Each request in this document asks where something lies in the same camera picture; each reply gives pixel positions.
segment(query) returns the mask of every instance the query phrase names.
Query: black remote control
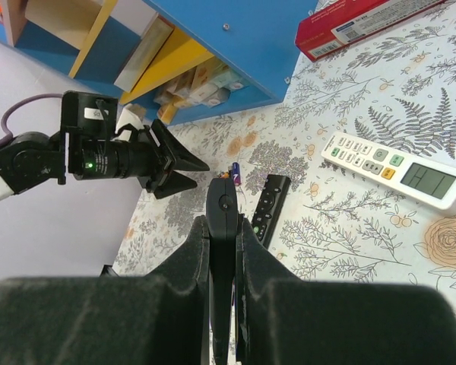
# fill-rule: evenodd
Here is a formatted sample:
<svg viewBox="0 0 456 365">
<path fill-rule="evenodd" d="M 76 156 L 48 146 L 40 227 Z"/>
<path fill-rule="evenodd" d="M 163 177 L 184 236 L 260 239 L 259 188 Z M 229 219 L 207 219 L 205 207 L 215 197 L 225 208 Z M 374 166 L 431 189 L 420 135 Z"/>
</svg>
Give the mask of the black remote control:
<svg viewBox="0 0 456 365">
<path fill-rule="evenodd" d="M 268 175 L 265 180 L 264 189 L 253 214 L 252 227 L 258 240 L 266 249 L 271 244 L 289 186 L 290 179 L 287 176 Z"/>
</svg>

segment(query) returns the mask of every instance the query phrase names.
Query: orange button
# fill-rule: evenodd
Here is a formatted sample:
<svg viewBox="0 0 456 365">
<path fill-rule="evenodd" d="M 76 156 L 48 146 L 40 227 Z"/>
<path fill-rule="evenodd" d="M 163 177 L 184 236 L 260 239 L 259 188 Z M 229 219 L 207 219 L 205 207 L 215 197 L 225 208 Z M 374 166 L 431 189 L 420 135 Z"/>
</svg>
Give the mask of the orange button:
<svg viewBox="0 0 456 365">
<path fill-rule="evenodd" d="M 382 177 L 384 179 L 390 180 L 394 174 L 395 174 L 395 170 L 389 169 L 387 167 L 385 170 L 383 170 Z"/>
</svg>

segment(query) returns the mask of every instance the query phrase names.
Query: wooden shelf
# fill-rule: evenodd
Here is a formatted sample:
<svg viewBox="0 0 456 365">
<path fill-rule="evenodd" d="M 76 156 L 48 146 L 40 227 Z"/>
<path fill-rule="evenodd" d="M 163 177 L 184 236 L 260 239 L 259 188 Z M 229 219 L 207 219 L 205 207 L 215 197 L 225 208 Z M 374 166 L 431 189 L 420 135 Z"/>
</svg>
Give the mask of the wooden shelf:
<svg viewBox="0 0 456 365">
<path fill-rule="evenodd" d="M 81 50 L 101 8 L 92 0 L 28 0 L 25 18 Z"/>
<path fill-rule="evenodd" d="M 132 92 L 124 93 L 120 103 L 130 103 L 211 57 L 212 53 L 176 27 Z"/>
<path fill-rule="evenodd" d="M 7 44 L 15 46 L 24 30 L 27 19 L 25 18 L 25 6 L 27 0 L 2 0 L 3 25 Z"/>
<path fill-rule="evenodd" d="M 109 19 L 110 14 L 112 13 L 118 0 L 105 0 L 103 7 L 100 10 L 100 13 L 97 16 L 97 19 L 94 21 L 93 26 L 90 29 L 90 32 L 84 40 L 83 46 L 80 49 L 78 57 L 69 72 L 69 77 L 74 78 L 79 71 L 79 68 L 86 59 L 91 47 L 93 46 L 95 40 L 97 40 L 100 35 L 101 30 L 105 26 L 106 21 Z"/>
</svg>

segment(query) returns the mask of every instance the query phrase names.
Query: black cable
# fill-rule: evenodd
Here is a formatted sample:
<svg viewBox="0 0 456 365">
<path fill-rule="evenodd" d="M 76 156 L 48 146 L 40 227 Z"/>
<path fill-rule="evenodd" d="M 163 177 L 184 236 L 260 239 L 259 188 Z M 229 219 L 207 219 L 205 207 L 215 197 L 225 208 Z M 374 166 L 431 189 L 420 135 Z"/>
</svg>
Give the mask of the black cable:
<svg viewBox="0 0 456 365">
<path fill-rule="evenodd" d="M 13 105 L 9 110 L 7 110 L 5 112 L 5 114 L 3 115 L 2 120 L 0 122 L 2 131 L 5 132 L 4 138 L 0 139 L 0 148 L 5 146 L 6 144 L 10 143 L 10 141 L 12 139 L 14 139 L 14 134 L 7 126 L 8 119 L 10 118 L 12 113 L 28 103 L 32 103 L 33 101 L 36 101 L 36 100 L 49 99 L 49 98 L 62 99 L 62 94 L 40 94 L 40 95 L 36 95 L 35 97 L 28 97 L 27 99 L 19 101 L 18 103 Z"/>
</svg>

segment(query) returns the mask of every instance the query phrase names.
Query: white wall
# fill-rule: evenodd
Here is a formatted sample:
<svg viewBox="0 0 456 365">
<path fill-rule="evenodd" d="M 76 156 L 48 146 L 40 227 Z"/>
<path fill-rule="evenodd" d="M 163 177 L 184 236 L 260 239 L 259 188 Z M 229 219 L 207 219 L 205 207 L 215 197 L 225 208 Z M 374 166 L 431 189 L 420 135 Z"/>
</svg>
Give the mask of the white wall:
<svg viewBox="0 0 456 365">
<path fill-rule="evenodd" d="M 142 0 L 118 0 L 111 16 L 141 36 L 155 14 Z"/>
<path fill-rule="evenodd" d="M 12 104 L 35 94 L 85 90 L 0 44 L 0 118 Z M 48 135 L 59 129 L 59 100 L 17 111 L 15 134 Z M 0 279 L 37 275 L 98 275 L 111 264 L 141 189 L 136 179 L 78 182 L 50 180 L 0 202 Z"/>
</svg>

